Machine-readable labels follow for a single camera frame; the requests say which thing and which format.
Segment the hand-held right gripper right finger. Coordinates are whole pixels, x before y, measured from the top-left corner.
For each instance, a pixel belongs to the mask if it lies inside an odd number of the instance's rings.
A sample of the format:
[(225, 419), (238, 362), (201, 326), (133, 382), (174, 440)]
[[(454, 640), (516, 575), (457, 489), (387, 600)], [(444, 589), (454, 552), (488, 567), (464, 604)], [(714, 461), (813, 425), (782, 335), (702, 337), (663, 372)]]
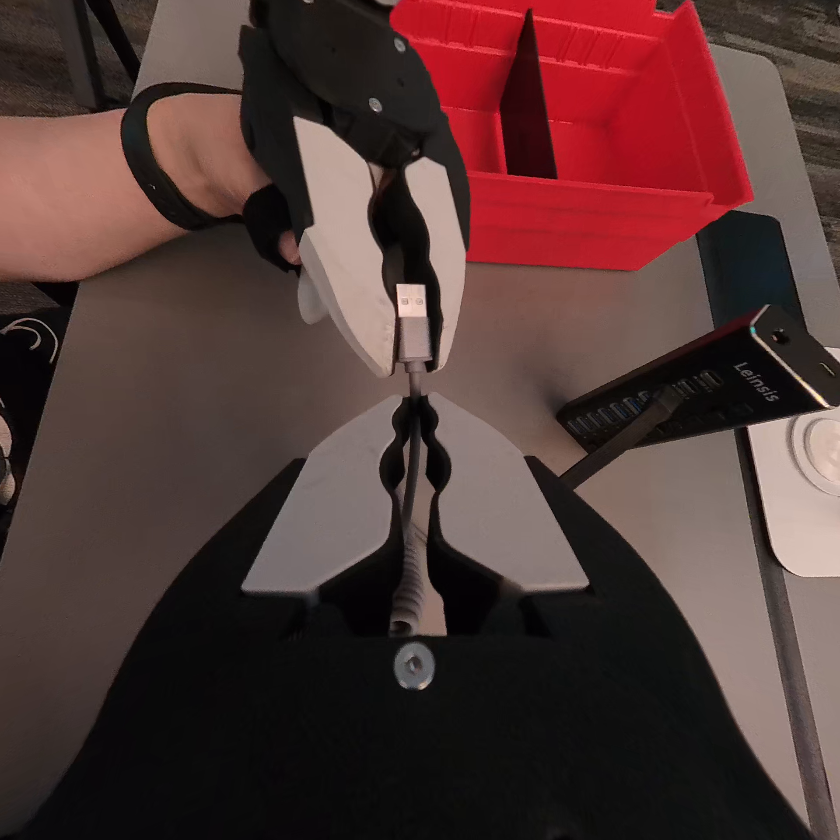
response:
[(444, 543), (522, 592), (584, 590), (587, 575), (522, 452), (442, 395), (427, 400), (447, 466), (437, 492)]

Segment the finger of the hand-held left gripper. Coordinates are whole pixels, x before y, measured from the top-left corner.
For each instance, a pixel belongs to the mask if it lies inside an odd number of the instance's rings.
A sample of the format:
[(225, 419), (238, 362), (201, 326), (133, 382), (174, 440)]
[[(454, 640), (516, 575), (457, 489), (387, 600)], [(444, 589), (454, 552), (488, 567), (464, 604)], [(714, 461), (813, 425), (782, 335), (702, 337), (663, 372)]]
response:
[(423, 157), (402, 171), (402, 362), (448, 360), (466, 283), (466, 246), (446, 169)]
[(313, 217), (298, 245), (301, 317), (308, 324), (331, 318), (374, 375), (389, 377), (396, 309), (370, 219), (385, 169), (369, 164), (323, 124), (296, 117), (293, 126)]

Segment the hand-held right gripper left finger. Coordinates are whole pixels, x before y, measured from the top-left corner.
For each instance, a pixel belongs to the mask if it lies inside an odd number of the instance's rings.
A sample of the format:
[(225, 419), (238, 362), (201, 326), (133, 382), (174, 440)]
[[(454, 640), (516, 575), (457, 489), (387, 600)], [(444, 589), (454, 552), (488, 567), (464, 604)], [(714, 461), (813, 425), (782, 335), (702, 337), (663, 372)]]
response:
[(390, 395), (310, 452), (242, 592), (313, 597), (385, 546), (400, 520), (403, 415), (403, 397)]

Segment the black usb hub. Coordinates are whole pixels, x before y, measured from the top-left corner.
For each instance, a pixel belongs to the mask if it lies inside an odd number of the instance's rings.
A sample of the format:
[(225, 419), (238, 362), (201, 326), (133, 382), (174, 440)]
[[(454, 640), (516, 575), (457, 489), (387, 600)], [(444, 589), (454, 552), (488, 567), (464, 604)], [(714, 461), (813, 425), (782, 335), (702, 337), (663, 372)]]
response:
[(838, 362), (803, 325), (770, 304), (573, 399), (556, 420), (591, 453), (668, 387), (679, 405), (639, 447), (839, 405)]

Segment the person's left forearm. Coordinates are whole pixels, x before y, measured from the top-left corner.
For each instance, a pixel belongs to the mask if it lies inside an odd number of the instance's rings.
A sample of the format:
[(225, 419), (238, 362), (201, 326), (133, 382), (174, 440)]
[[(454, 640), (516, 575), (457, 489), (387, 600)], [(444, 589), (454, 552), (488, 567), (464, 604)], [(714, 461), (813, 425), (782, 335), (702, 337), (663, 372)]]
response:
[(1, 118), (2, 282), (85, 280), (186, 234), (135, 181), (123, 113)]

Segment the person's left hand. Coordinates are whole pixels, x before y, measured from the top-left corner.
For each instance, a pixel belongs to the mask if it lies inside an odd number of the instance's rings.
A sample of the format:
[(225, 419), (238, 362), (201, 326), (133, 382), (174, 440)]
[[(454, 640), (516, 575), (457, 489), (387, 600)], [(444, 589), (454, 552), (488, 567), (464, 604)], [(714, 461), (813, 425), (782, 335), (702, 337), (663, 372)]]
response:
[(192, 208), (241, 217), (270, 183), (242, 132), (239, 92), (185, 92), (151, 104), (146, 127), (155, 163)]

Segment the black bin divider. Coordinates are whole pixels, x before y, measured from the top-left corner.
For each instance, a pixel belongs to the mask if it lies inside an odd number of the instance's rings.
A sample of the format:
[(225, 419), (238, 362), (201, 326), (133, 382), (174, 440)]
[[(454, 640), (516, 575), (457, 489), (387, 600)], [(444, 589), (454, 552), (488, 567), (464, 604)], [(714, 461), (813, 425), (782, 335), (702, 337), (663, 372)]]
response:
[(500, 98), (499, 115), (507, 173), (557, 180), (532, 9), (528, 9), (523, 20)]

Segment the black wristband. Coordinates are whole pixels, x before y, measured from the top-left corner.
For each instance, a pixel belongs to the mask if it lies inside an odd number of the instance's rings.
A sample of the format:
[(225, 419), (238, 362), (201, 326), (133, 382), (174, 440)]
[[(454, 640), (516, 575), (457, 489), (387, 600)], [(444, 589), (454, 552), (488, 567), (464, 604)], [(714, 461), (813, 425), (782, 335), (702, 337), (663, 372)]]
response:
[(154, 156), (148, 114), (159, 100), (181, 95), (234, 95), (240, 91), (190, 81), (163, 82), (147, 87), (125, 109), (120, 127), (123, 156), (144, 195), (163, 218), (187, 232), (226, 224), (242, 224), (241, 215), (215, 217), (192, 204), (173, 183)]

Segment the red plastic bin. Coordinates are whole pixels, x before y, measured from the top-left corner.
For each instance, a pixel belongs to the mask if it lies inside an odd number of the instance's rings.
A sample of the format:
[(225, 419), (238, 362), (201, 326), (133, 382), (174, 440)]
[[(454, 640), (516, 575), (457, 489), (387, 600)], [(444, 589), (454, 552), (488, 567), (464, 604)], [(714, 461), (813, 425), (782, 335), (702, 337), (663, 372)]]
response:
[[(507, 173), (500, 99), (532, 9), (558, 178)], [(400, 2), (465, 161), (472, 263), (634, 271), (750, 202), (692, 2)]]

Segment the white stand base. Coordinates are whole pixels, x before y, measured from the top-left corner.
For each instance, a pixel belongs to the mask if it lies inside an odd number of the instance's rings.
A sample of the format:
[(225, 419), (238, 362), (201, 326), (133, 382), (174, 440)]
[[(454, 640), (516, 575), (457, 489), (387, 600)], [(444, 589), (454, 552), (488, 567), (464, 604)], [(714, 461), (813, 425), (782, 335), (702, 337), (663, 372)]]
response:
[(827, 354), (815, 385), (787, 374), (784, 416), (747, 431), (764, 537), (801, 578), (839, 576), (838, 349)]

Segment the black patterned clothing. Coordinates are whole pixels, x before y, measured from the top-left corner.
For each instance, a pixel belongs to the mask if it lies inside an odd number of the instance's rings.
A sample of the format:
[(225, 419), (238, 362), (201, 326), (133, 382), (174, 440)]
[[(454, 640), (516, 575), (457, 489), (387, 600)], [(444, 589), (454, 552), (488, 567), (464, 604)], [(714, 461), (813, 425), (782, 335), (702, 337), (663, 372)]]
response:
[(69, 308), (2, 316), (2, 549), (11, 529), (69, 319)]

